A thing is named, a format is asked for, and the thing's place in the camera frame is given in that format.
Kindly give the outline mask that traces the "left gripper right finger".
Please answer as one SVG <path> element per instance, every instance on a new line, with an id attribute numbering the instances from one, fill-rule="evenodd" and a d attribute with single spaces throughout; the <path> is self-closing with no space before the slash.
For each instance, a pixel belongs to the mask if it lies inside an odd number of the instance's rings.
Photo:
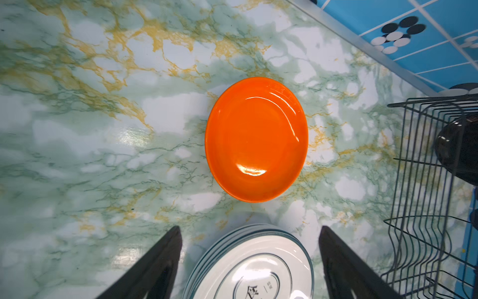
<path id="1" fill-rule="evenodd" d="M 331 228 L 319 235 L 327 291 L 331 299 L 400 299 Z"/>

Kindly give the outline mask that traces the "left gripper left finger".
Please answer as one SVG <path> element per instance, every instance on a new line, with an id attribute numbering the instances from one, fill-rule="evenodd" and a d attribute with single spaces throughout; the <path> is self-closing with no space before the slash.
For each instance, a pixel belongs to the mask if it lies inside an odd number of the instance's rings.
<path id="1" fill-rule="evenodd" d="M 182 235 L 172 227 L 100 299 L 168 299 L 178 272 Z"/>

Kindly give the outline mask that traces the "black wire dish rack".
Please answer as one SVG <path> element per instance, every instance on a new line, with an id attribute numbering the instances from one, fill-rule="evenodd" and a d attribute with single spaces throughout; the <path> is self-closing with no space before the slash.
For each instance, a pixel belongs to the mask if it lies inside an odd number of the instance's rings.
<path id="1" fill-rule="evenodd" d="M 393 259 L 382 275 L 405 299 L 478 296 L 478 186 L 449 172 L 434 142 L 452 120 L 478 114 L 475 94 L 409 98 L 403 113 L 392 209 Z"/>

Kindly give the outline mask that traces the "white plate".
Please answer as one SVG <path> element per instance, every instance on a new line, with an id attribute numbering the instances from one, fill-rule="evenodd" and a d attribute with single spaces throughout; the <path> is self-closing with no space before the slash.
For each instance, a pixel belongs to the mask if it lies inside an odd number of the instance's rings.
<path id="1" fill-rule="evenodd" d="M 312 260 L 292 234 L 249 224 L 221 237 L 200 258 L 185 299 L 310 299 Z"/>

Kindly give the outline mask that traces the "black plate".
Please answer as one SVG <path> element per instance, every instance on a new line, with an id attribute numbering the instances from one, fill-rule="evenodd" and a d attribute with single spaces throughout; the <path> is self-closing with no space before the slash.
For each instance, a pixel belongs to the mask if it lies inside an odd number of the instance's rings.
<path id="1" fill-rule="evenodd" d="M 478 115 L 468 113 L 448 123 L 436 137 L 439 162 L 461 180 L 478 185 Z"/>

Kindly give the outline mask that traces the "orange plate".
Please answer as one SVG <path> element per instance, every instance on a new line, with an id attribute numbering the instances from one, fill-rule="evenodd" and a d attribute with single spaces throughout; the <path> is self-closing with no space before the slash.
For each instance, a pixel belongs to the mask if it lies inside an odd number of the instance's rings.
<path id="1" fill-rule="evenodd" d="M 263 203 L 298 178 L 307 156 L 308 125 L 297 97 L 282 83 L 252 77 L 216 101 L 205 130 L 214 179 L 233 198 Z"/>

